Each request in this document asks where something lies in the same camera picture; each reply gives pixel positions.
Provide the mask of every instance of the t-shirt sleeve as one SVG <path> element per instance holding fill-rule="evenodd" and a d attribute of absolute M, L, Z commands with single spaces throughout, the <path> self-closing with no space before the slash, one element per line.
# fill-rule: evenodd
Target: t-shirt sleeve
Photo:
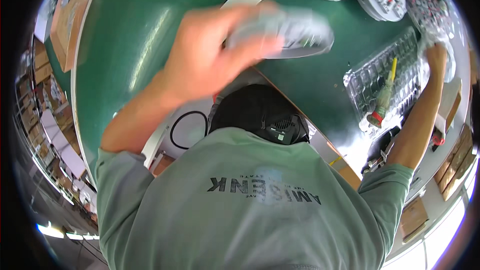
<path fill-rule="evenodd" d="M 100 249 L 110 269 L 121 269 L 123 252 L 144 194 L 153 181 L 145 156 L 98 150 L 94 180 Z"/>
<path fill-rule="evenodd" d="M 377 221 L 385 256 L 392 250 L 412 177 L 410 168 L 399 164 L 386 165 L 365 174 L 358 187 L 359 195 L 367 202 Z"/>

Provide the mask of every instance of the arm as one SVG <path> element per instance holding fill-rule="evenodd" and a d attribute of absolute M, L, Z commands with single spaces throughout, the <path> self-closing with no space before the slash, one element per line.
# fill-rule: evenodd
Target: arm
<path fill-rule="evenodd" d="M 170 111 L 219 92 L 261 57 L 281 50 L 283 40 L 273 36 L 254 36 L 234 49 L 222 49 L 225 36 L 259 10 L 259 6 L 238 5 L 188 12 L 165 68 L 118 112 L 106 127 L 100 148 L 110 153 L 141 153 Z"/>
<path fill-rule="evenodd" d="M 441 45 L 427 49 L 430 78 L 413 106 L 387 158 L 387 165 L 415 169 L 427 150 L 444 86 L 447 51 Z"/>
<path fill-rule="evenodd" d="M 434 128 L 444 83 L 447 53 L 440 45 L 427 50 L 430 78 L 398 134 L 384 167 L 365 174 L 358 193 L 369 206 L 383 239 L 386 257 L 393 246 L 412 169 L 423 158 Z"/>

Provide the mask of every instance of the mint green t-shirt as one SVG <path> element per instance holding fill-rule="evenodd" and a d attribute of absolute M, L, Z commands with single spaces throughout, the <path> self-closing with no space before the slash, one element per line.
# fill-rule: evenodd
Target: mint green t-shirt
<path fill-rule="evenodd" d="M 99 149 L 100 249 L 111 269 L 378 269 L 413 171 L 352 187 L 305 142 L 215 130 L 154 178 L 145 158 Z"/>

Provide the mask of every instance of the clear plastic tray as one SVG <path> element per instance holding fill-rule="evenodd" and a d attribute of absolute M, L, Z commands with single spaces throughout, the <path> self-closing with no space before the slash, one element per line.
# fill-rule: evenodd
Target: clear plastic tray
<path fill-rule="evenodd" d="M 390 110 L 381 128 L 370 125 L 367 115 L 375 110 L 381 87 L 392 68 L 393 58 L 398 59 Z M 418 98 L 425 86 L 423 65 L 417 59 L 415 30 L 407 27 L 394 41 L 357 64 L 343 76 L 343 83 L 358 118 L 358 126 L 370 139 L 375 140 L 399 124 L 403 114 Z"/>

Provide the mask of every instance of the hand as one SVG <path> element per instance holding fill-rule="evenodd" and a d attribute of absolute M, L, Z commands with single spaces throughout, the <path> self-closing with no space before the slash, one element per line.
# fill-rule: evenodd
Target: hand
<path fill-rule="evenodd" d="M 262 35 L 252 36 L 236 48 L 222 49 L 232 29 L 266 5 L 273 8 L 261 4 L 189 11 L 180 23 L 164 70 L 152 83 L 182 104 L 221 91 L 262 57 L 281 51 L 283 39 Z"/>
<path fill-rule="evenodd" d="M 427 49 L 427 60 L 430 66 L 430 77 L 443 82 L 447 66 L 447 50 L 437 43 Z"/>

